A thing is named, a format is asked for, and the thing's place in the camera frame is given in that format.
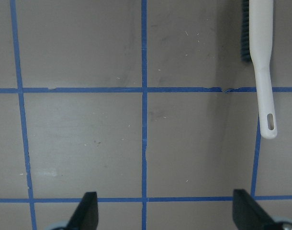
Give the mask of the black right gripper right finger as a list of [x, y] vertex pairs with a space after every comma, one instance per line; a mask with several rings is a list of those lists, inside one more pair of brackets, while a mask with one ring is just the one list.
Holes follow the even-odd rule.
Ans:
[[292, 221], [271, 217], [244, 189], [233, 191], [233, 222], [238, 230], [292, 230]]

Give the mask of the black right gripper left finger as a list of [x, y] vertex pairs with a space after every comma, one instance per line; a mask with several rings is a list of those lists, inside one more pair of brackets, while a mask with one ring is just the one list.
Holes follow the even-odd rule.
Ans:
[[52, 224], [47, 230], [96, 230], [98, 198], [96, 192], [86, 192], [67, 223]]

